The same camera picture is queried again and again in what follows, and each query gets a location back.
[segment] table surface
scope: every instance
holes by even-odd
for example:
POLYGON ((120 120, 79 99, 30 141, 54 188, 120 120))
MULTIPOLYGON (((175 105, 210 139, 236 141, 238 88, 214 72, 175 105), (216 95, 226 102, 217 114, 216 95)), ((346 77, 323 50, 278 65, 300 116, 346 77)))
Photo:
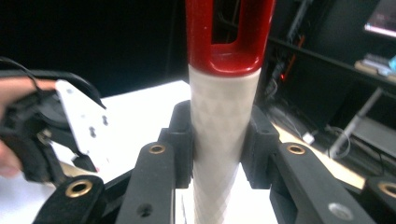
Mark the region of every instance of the table surface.
MULTIPOLYGON (((189 85, 177 81, 103 99, 109 115, 108 122, 114 132, 108 138, 113 148, 104 152, 112 155, 111 172, 99 173, 99 176, 107 182, 134 168, 140 148, 155 142, 161 128, 168 127, 174 105, 190 98, 189 85)), ((282 142, 304 144, 293 135, 276 128, 282 142)), ((358 188, 362 187, 364 180, 361 176, 319 151, 313 151, 335 177, 358 188)), ((69 174, 80 173, 68 166, 64 166, 64 169, 69 174)), ((12 179, 0 177, 0 223, 31 223, 53 191, 53 186, 29 183, 22 175, 12 179)), ((192 191, 192 184, 188 189, 177 189, 176 223, 193 223, 192 191)), ((269 200, 269 190, 251 189, 242 167, 239 168, 231 192, 225 223, 277 223, 269 200)))

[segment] red tube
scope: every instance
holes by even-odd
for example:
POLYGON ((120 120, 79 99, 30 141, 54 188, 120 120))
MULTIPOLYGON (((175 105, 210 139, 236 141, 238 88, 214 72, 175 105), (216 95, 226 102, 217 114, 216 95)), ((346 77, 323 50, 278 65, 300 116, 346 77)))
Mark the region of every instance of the red tube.
POLYGON ((186 0, 189 64, 218 77, 242 77, 262 66, 275 0, 242 0, 237 38, 212 44, 213 0, 186 0))

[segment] hole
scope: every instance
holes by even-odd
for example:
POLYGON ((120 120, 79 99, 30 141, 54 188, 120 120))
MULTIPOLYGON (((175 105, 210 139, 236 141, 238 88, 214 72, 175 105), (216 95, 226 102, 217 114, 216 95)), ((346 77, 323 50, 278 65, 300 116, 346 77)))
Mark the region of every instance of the hole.
POLYGON ((108 125, 107 117, 105 115, 102 116, 103 124, 108 125))
POLYGON ((165 151, 165 147, 164 146, 153 146, 148 151, 152 154, 160 154, 165 151))
POLYGON ((303 155, 305 153, 305 149, 297 146, 288 146, 288 151, 296 155, 303 155))
POLYGON ((91 181, 87 179, 78 180, 69 185, 69 187, 66 189, 66 196, 69 198, 77 198, 90 192, 91 189, 91 181))
POLYGON ((152 213, 152 206, 149 203, 142 203, 137 207, 136 213, 140 217, 149 217, 152 213))
POLYGON ((340 203, 329 203, 329 210, 336 217, 350 221, 353 220, 353 214, 348 207, 340 203))
POLYGON ((238 35, 240 1, 213 1, 212 44, 227 44, 238 35), (225 29, 223 24, 233 27, 225 29))
POLYGON ((388 196, 396 198, 396 184, 390 182, 381 182, 378 184, 378 187, 382 190, 382 192, 388 194, 388 196))
POLYGON ((87 188, 87 185, 86 185, 86 184, 79 184, 79 185, 77 185, 77 186, 74 186, 74 187, 72 188, 72 191, 73 191, 73 192, 80 192, 80 191, 84 190, 85 188, 87 188))
POLYGON ((96 137, 95 129, 93 127, 90 127, 90 135, 92 138, 96 137))

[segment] cable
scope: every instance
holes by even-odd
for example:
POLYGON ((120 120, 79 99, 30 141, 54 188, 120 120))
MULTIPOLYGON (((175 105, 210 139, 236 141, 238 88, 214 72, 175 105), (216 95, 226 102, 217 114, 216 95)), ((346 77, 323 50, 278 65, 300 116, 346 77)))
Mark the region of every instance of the cable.
POLYGON ((39 95, 39 99, 41 98, 42 90, 38 87, 37 82, 35 80, 35 76, 32 74, 32 72, 29 69, 27 69, 25 66, 21 65, 20 63, 17 63, 9 58, 6 58, 6 57, 0 57, 0 63, 4 63, 4 64, 8 64, 8 65, 20 68, 25 73, 25 75, 32 80, 33 85, 35 86, 35 90, 37 91, 37 93, 39 95))
MULTIPOLYGON (((60 71, 47 71, 47 70, 29 70, 30 74, 36 78, 42 79, 64 79, 74 86, 81 89, 87 96, 89 96, 93 101, 99 104, 102 108, 106 108, 102 101, 99 91, 87 80, 79 77, 76 74, 60 71)), ((20 70, 3 70, 0 71, 0 77, 24 77, 25 74, 21 74, 20 70)))
POLYGON ((274 78, 271 78, 271 83, 273 83, 274 87, 270 93, 268 93, 266 96, 264 96, 265 99, 271 99, 277 92, 277 83, 274 78))
POLYGON ((330 150, 327 149, 327 150, 326 150, 326 153, 328 154, 329 158, 331 158, 331 159, 343 159, 345 156, 347 156, 347 154, 348 154, 349 151, 350 151, 350 138, 349 138, 348 135, 346 135, 346 134, 344 133, 344 130, 342 130, 342 129, 338 128, 338 127, 333 127, 333 126, 327 126, 324 130, 325 130, 325 131, 336 131, 336 132, 339 132, 340 134, 343 134, 343 135, 346 137, 346 140, 347 140, 347 147, 346 147, 346 150, 345 150, 344 152, 340 153, 340 154, 338 154, 339 151, 337 151, 337 152, 331 157, 331 155, 330 155, 330 150))
POLYGON ((382 94, 384 94, 385 96, 388 96, 389 98, 392 98, 393 100, 396 100, 396 95, 392 94, 388 91, 383 91, 382 94))
POLYGON ((285 114, 285 119, 289 122, 289 124, 291 124, 292 128, 293 128, 294 131, 298 134, 298 136, 300 137, 300 139, 302 139, 303 137, 301 136, 301 133, 298 131, 297 127, 296 127, 295 124, 291 121, 291 119, 288 117, 287 114, 285 114))

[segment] black plastic part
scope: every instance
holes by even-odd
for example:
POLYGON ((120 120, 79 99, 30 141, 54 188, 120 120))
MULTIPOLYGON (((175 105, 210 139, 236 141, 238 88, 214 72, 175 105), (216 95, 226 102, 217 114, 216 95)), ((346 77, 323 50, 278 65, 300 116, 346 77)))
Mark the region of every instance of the black plastic part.
POLYGON ((192 174, 191 105, 184 101, 175 105, 169 128, 163 128, 159 142, 170 144, 175 150, 176 188, 186 189, 192 174))
POLYGON ((375 222, 396 223, 396 178, 390 176, 368 178, 359 201, 375 222))
POLYGON ((380 156, 385 172, 391 175, 396 174, 396 159, 384 154, 381 154, 380 156))
POLYGON ((103 213, 100 223, 108 224, 116 222, 117 215, 120 211, 120 206, 125 198, 125 191, 131 179, 132 172, 133 170, 130 170, 125 174, 105 183, 105 195, 107 203, 106 210, 103 213))
POLYGON ((279 133, 270 120, 253 106, 242 152, 242 167, 253 189, 269 189, 268 162, 279 146, 279 133))
POLYGON ((106 207, 104 191, 105 185, 97 176, 80 175, 70 178, 47 199, 34 223, 97 223, 106 207), (89 189, 87 193, 74 198, 68 193, 70 190, 77 193, 85 189, 89 189))
POLYGON ((272 186, 270 191, 271 205, 276 214, 276 220, 280 224, 294 223, 297 217, 297 207, 291 198, 288 188, 280 175, 274 160, 275 154, 271 155, 268 161, 268 172, 272 186))
MULTIPOLYGON (((53 91, 43 91, 43 94, 43 97, 51 97, 53 91)), ((21 160, 26 180, 52 182, 58 186, 65 181, 65 176, 50 145, 38 139, 47 124, 40 117, 37 102, 37 95, 30 94, 8 106, 0 121, 0 138, 21 160)))
MULTIPOLYGON (((276 167, 297 208, 291 223, 374 223, 354 198, 332 176, 309 148, 286 143, 274 156, 276 167)), ((274 193, 284 194, 284 190, 274 193)), ((289 209, 286 202, 274 201, 276 216, 289 209)))
POLYGON ((69 123, 64 113, 64 108, 56 91, 49 97, 41 100, 38 110, 41 118, 48 123, 48 125, 61 129, 69 129, 69 123))
POLYGON ((75 166, 77 166, 81 169, 91 171, 91 172, 97 172, 96 167, 95 167, 95 165, 93 165, 91 158, 87 155, 81 154, 78 157, 75 157, 73 159, 73 164, 75 164, 75 166))
POLYGON ((75 154, 79 153, 76 140, 69 127, 67 127, 67 129, 60 129, 49 126, 48 130, 51 133, 50 139, 52 141, 59 143, 62 146, 70 148, 70 150, 75 154))
POLYGON ((150 143, 140 150, 116 223, 174 223, 174 157, 173 148, 165 143, 150 143))

